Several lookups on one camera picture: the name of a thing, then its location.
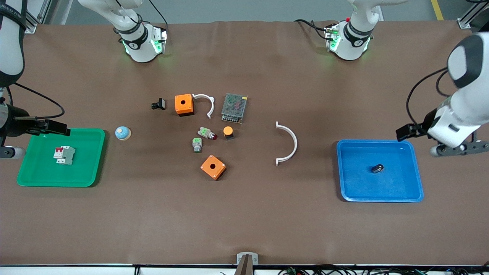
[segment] blue tray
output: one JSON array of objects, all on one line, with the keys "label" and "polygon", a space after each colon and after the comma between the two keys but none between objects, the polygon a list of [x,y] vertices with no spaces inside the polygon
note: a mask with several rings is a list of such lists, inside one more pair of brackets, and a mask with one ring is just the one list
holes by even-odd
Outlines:
[{"label": "blue tray", "polygon": [[[423,200],[414,147],[407,141],[343,139],[336,146],[341,195],[349,202]],[[371,168],[382,164],[376,174]]]}]

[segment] blue and white button cap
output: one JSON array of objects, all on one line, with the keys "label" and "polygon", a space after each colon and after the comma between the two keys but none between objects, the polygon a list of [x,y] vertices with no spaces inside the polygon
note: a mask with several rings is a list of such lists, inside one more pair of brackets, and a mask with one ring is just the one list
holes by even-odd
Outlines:
[{"label": "blue and white button cap", "polygon": [[131,137],[131,131],[126,126],[121,126],[115,130],[115,137],[119,140],[128,140]]}]

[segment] yellow floor line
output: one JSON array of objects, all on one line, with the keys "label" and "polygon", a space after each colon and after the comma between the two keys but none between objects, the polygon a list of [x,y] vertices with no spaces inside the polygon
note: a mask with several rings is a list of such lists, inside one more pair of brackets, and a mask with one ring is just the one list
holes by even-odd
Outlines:
[{"label": "yellow floor line", "polygon": [[443,20],[443,14],[440,9],[440,5],[438,5],[438,0],[431,0],[431,5],[433,6],[433,9],[435,10],[436,14],[436,19],[437,20]]}]

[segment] orange box with hole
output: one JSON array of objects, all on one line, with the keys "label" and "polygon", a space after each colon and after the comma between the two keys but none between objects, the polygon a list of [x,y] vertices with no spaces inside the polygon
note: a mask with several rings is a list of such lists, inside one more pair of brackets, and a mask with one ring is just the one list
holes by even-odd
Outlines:
[{"label": "orange box with hole", "polygon": [[191,94],[175,95],[175,112],[179,116],[194,114],[194,99]]},{"label": "orange box with hole", "polygon": [[217,157],[210,155],[200,168],[207,173],[207,175],[217,181],[226,170],[226,165],[218,160]]}]

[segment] metal mesh cover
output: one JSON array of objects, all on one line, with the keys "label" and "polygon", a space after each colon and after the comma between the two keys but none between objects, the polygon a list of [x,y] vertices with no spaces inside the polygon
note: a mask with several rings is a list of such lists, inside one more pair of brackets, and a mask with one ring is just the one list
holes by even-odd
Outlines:
[{"label": "metal mesh cover", "polygon": [[221,114],[242,118],[248,97],[244,95],[227,93]]}]

